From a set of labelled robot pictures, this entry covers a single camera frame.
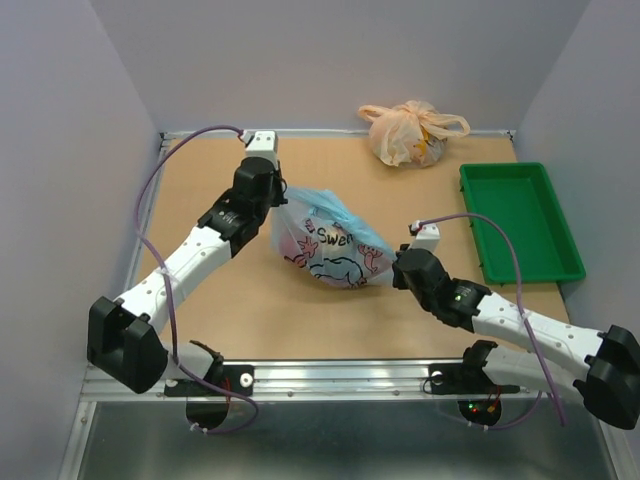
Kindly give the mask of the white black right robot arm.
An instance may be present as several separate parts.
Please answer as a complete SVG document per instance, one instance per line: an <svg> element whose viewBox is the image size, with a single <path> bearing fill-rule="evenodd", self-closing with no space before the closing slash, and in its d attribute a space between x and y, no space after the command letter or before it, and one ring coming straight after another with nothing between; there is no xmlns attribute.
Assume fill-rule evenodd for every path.
<svg viewBox="0 0 640 480"><path fill-rule="evenodd" d="M431 252L403 246L392 265L393 285L410 291L423 310L442 323L523 348L496 346L460 366L463 384L482 390L492 382L579 396L595 417L623 430L639 419L639 343L625 328L575 327L519 310L477 283L451 278Z"/></svg>

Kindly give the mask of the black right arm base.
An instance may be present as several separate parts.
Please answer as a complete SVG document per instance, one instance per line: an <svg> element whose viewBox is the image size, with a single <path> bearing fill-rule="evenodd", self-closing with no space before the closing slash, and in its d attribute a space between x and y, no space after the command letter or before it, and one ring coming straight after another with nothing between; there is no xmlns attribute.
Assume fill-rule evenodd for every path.
<svg viewBox="0 0 640 480"><path fill-rule="evenodd" d="M457 405L461 420L470 427L499 431L510 427L509 423L500 424L502 396L519 393L521 388L495 383L480 367L447 362L429 368L421 390L435 396L459 396Z"/></svg>

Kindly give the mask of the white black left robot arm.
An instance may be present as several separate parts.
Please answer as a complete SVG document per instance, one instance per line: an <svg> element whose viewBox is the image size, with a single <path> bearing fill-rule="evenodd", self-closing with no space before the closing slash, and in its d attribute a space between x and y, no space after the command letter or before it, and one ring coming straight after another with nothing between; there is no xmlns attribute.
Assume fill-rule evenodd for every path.
<svg viewBox="0 0 640 480"><path fill-rule="evenodd" d="M180 303L256 237L269 210L284 202L276 154L247 155L231 188L168 258L118 298L101 297L91 306L89 362L137 394L187 375L199 393L215 392L222 384L222 356L197 341L164 345L159 335L176 324Z"/></svg>

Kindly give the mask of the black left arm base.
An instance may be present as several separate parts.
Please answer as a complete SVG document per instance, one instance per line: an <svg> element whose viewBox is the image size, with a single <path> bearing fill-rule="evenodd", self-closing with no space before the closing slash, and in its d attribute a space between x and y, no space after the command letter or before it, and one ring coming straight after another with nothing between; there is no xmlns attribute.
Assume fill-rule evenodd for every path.
<svg viewBox="0 0 640 480"><path fill-rule="evenodd" d="M190 378L166 380L163 394L185 401L185 417L192 431L205 435L232 433L251 426L258 407L253 401L254 367L226 365L218 378L221 392Z"/></svg>

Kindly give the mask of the blue printed plastic bag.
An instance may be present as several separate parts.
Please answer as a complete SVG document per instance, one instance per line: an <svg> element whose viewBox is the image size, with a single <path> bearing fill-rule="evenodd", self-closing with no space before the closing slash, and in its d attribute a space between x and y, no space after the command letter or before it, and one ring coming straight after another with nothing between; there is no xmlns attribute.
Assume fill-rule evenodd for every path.
<svg viewBox="0 0 640 480"><path fill-rule="evenodd" d="M271 211L271 246L285 261L336 288L392 284L391 246L329 190L289 187Z"/></svg>

